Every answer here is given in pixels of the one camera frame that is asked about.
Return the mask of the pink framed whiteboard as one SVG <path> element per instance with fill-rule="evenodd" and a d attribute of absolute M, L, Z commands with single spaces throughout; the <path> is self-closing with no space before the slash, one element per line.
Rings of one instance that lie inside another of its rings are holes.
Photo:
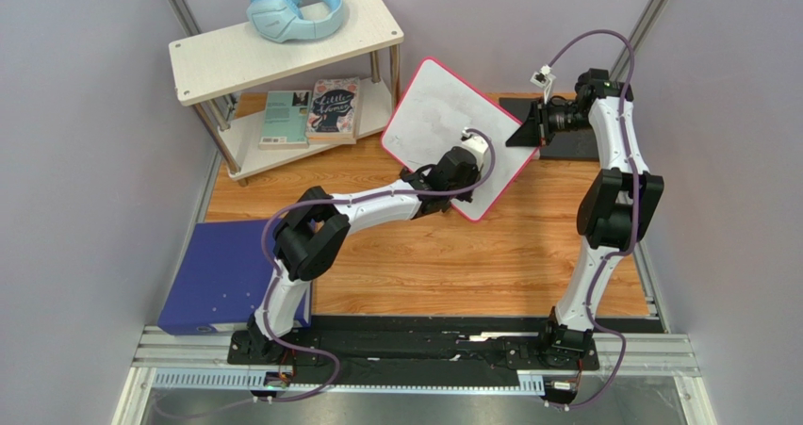
<path fill-rule="evenodd" d="M 482 175 L 489 179 L 475 189 L 470 203 L 457 201 L 456 210 L 470 221 L 484 218 L 538 150 L 508 147 L 506 141 L 520 122 L 501 106 L 434 57 L 418 66 L 381 138 L 385 150 L 414 171 L 436 163 L 461 142 L 467 128 L 481 131 L 495 149 L 496 163 L 488 171 L 485 157 Z"/>

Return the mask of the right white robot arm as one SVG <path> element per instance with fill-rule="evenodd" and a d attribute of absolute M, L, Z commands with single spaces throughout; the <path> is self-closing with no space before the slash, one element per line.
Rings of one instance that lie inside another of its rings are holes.
<path fill-rule="evenodd" d="M 664 191 L 663 178 L 650 173 L 640 153 L 631 86 L 590 69 L 578 77 L 575 92 L 571 100 L 544 96 L 531 102 L 526 120 L 505 142 L 540 148 L 559 133 L 595 134 L 600 170 L 578 209 L 579 260 L 536 348 L 541 363 L 554 368 L 573 366 L 591 350 L 604 289 L 619 261 L 644 237 Z"/>

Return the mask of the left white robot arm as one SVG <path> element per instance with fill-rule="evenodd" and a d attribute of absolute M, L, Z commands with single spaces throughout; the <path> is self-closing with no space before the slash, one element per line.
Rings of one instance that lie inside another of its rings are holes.
<path fill-rule="evenodd" d="M 278 339 L 292 330 L 309 285 L 333 266 L 345 239 L 388 222 L 444 212 L 453 200 L 471 201 L 487 151 L 483 141 L 466 139 L 435 164 L 402 170 L 399 180 L 385 187 L 344 195 L 313 187 L 271 218 L 269 286 L 245 330 L 233 334 L 228 363 L 272 365 L 297 350 Z"/>

